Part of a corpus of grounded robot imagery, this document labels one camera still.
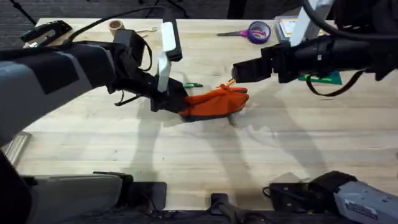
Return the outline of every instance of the scissors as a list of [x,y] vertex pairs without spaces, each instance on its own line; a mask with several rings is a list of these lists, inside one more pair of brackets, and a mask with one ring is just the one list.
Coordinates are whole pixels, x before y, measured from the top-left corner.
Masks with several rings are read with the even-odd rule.
[[236,35],[246,37],[250,42],[254,44],[263,44],[267,42],[269,37],[271,36],[271,28],[265,22],[254,21],[250,24],[247,30],[217,34],[217,36],[219,37]]

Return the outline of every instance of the black cable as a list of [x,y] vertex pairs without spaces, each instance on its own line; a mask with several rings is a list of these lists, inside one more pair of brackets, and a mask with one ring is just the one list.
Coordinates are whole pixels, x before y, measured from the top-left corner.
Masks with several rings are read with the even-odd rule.
[[144,40],[144,43],[145,43],[145,46],[147,46],[147,49],[148,49],[150,62],[149,62],[149,67],[146,68],[146,69],[141,69],[141,71],[148,72],[152,68],[152,49],[150,48],[149,44],[145,40]]
[[14,0],[9,0],[9,2],[11,2],[12,6],[18,9],[26,17],[26,19],[28,19],[31,23],[33,23],[33,25],[36,26],[37,22],[24,10],[21,4],[15,2]]
[[269,192],[267,192],[269,190],[269,187],[264,187],[262,188],[262,194],[267,197],[267,198],[271,198],[271,195]]
[[351,34],[334,28],[327,24],[312,8],[308,0],[302,0],[302,6],[311,19],[311,21],[325,32],[335,35],[338,37],[350,39],[350,40],[362,40],[362,41],[398,41],[398,35],[364,35],[364,34]]
[[93,22],[93,23],[91,23],[91,24],[89,24],[89,25],[87,25],[87,26],[85,26],[85,27],[83,27],[83,28],[77,30],[77,31],[74,32],[68,39],[66,39],[66,40],[63,42],[62,45],[67,46],[67,47],[70,46],[70,45],[72,44],[73,40],[74,40],[78,35],[82,34],[83,32],[85,32],[85,31],[87,31],[87,30],[89,30],[89,29],[91,29],[91,28],[93,28],[94,26],[97,26],[98,24],[100,24],[100,23],[102,23],[102,22],[108,21],[108,20],[113,19],[113,18],[116,18],[116,17],[125,16],[125,15],[130,14],[130,13],[133,13],[133,12],[138,12],[138,11],[141,11],[141,10],[146,10],[146,9],[161,9],[161,10],[163,10],[163,11],[165,11],[165,12],[168,11],[167,8],[162,7],[162,6],[147,6],[147,7],[140,7],[140,8],[138,8],[138,9],[129,10],[129,11],[126,11],[126,12],[121,12],[121,13],[119,13],[119,14],[115,14],[115,15],[112,15],[112,16],[108,16],[108,17],[102,18],[102,19],[100,19],[100,20],[98,20],[98,21],[95,21],[95,22]]
[[314,94],[316,94],[316,95],[318,95],[318,96],[329,96],[329,97],[338,96],[338,95],[344,93],[345,91],[349,90],[349,89],[356,83],[356,81],[358,81],[358,79],[361,77],[361,75],[362,75],[364,72],[365,72],[365,70],[361,70],[361,71],[356,72],[356,73],[351,77],[351,79],[348,81],[348,83],[347,83],[345,86],[341,87],[339,90],[336,90],[336,91],[331,92],[331,93],[326,93],[326,94],[319,93],[319,92],[313,87],[312,82],[311,82],[311,77],[314,76],[314,75],[309,75],[309,76],[307,76],[307,79],[305,79],[305,82],[307,83],[307,85],[308,85],[308,87],[310,88],[310,90],[311,90]]
[[[159,3],[159,1],[160,1],[160,0],[156,0],[154,6],[156,6],[156,5]],[[152,14],[153,11],[154,11],[153,9],[150,9],[149,12],[148,12],[148,14],[146,15],[145,19],[148,19],[148,17]]]

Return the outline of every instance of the cable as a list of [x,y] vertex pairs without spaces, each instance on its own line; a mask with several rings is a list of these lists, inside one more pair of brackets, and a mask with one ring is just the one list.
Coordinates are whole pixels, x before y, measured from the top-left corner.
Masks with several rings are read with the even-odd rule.
[[[154,6],[156,6],[159,3],[160,0],[156,0]],[[153,9],[150,9],[148,14],[145,16],[145,19],[148,19],[148,17],[152,14]]]
[[126,11],[126,12],[121,12],[121,13],[119,13],[119,14],[115,14],[115,15],[112,15],[112,16],[108,16],[108,17],[102,18],[102,19],[100,19],[100,20],[98,20],[98,21],[95,21],[95,22],[93,22],[93,23],[91,23],[91,24],[89,24],[89,25],[87,25],[87,26],[85,26],[85,27],[83,27],[83,28],[77,30],[77,31],[74,32],[68,39],[66,39],[66,40],[63,42],[62,45],[70,46],[70,45],[72,44],[73,40],[74,40],[78,35],[82,34],[83,32],[85,32],[85,31],[87,31],[87,30],[89,30],[89,29],[91,29],[91,28],[93,28],[94,26],[97,26],[98,24],[100,24],[100,23],[102,23],[102,22],[108,21],[108,20],[113,19],[113,18],[116,18],[116,17],[125,16],[125,15],[130,14],[130,13],[133,13],[133,12],[138,12],[138,11],[141,11],[141,10],[146,10],[146,9],[161,9],[161,10],[163,10],[163,11],[165,11],[165,12],[168,11],[167,8],[162,7],[162,6],[147,6],[147,7],[141,7],[141,8],[133,9],[133,10]]
[[351,77],[351,79],[348,81],[348,83],[347,83],[345,86],[341,87],[339,90],[336,90],[336,91],[331,92],[331,93],[326,93],[326,94],[319,93],[319,92],[313,87],[312,82],[311,82],[311,77],[314,76],[314,75],[309,75],[309,76],[307,76],[307,78],[305,79],[305,82],[307,83],[308,87],[310,88],[310,90],[311,90],[314,94],[316,94],[316,95],[318,95],[318,96],[329,96],[329,97],[333,97],[333,96],[338,96],[338,95],[344,93],[345,91],[349,90],[349,89],[356,83],[356,81],[358,81],[358,79],[361,77],[361,75],[362,75],[364,72],[365,72],[365,70],[361,70],[361,71],[356,72],[356,73]]
[[308,0],[302,0],[302,6],[311,19],[311,21],[325,32],[335,35],[338,37],[350,39],[350,40],[361,40],[361,41],[398,41],[398,35],[363,35],[363,34],[351,34],[334,28],[327,24],[319,15],[313,10]]
[[150,62],[149,62],[148,68],[141,69],[141,71],[148,72],[152,68],[152,49],[150,48],[149,44],[144,39],[143,39],[143,41],[145,43],[145,46],[147,46]]

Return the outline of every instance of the tape roll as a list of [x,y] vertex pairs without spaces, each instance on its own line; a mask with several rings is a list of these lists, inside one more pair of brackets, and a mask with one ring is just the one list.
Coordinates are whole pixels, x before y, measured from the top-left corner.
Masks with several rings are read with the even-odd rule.
[[109,22],[109,30],[111,31],[112,35],[114,35],[118,29],[124,29],[124,25],[121,20],[115,19]]

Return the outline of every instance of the white label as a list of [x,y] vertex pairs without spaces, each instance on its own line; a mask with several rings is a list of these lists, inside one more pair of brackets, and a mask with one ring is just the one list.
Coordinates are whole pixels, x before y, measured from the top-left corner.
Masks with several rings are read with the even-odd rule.
[[171,22],[165,22],[162,24],[162,45],[164,52],[172,51],[176,47],[174,29]]
[[344,203],[346,204],[346,208],[348,210],[360,213],[374,220],[379,220],[379,217],[377,216],[377,211],[371,207],[360,205],[347,199],[344,199]]

